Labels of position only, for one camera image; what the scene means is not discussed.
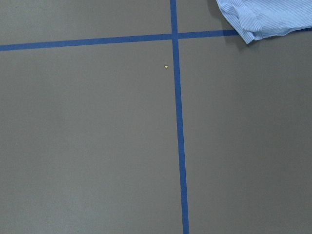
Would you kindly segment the light blue striped shirt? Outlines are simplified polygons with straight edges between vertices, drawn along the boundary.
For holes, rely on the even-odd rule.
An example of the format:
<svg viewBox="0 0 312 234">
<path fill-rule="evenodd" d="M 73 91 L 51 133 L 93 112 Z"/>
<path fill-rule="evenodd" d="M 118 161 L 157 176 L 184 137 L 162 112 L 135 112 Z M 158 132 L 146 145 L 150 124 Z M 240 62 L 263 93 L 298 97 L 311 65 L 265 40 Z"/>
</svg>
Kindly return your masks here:
<svg viewBox="0 0 312 234">
<path fill-rule="evenodd" d="M 310 0 L 218 0 L 217 5 L 246 44 L 312 27 Z"/>
</svg>

